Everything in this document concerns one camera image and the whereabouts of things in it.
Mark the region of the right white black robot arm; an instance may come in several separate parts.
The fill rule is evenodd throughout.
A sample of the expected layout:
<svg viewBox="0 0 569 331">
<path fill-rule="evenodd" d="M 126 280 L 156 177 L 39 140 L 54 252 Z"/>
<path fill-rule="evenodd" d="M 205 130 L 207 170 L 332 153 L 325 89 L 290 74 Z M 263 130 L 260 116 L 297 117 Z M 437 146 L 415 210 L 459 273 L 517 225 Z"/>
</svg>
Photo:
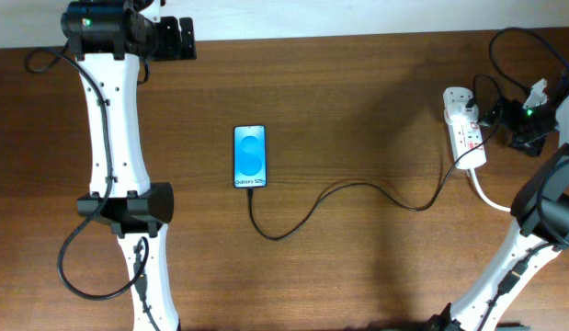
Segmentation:
<svg viewBox="0 0 569 331">
<path fill-rule="evenodd" d="M 506 239 L 472 287 L 455 303 L 433 315 L 426 330 L 496 330 L 497 324 L 529 281 L 569 249 L 569 92 L 554 103 L 546 81 L 533 85 L 522 115 L 535 120 L 544 110 L 560 132 L 559 149 L 515 197 Z"/>
</svg>

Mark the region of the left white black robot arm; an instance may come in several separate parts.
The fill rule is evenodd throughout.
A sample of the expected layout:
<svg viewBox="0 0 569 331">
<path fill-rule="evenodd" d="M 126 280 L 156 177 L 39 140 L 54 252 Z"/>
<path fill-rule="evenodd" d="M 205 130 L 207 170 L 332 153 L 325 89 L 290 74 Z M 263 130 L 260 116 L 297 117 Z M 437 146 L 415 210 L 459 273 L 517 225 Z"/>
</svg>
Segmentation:
<svg viewBox="0 0 569 331">
<path fill-rule="evenodd" d="M 178 330 L 166 259 L 174 191 L 151 182 L 142 156 L 137 111 L 139 72 L 148 61 L 194 60 L 193 21 L 164 17 L 162 1 L 74 1 L 62 15 L 71 63 L 88 110 L 92 173 L 77 201 L 88 223 L 108 226 L 129 273 L 136 330 Z"/>
</svg>

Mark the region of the blue screen Galaxy smartphone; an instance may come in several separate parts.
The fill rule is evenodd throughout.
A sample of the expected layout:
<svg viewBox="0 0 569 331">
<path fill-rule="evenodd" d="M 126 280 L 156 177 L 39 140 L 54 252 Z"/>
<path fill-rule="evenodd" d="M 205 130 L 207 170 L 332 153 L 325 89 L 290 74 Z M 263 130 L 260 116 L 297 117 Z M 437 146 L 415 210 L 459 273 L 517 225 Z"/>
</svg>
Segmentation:
<svg viewBox="0 0 569 331">
<path fill-rule="evenodd" d="M 266 128 L 263 125 L 234 128 L 233 185 L 236 188 L 267 185 Z"/>
</svg>

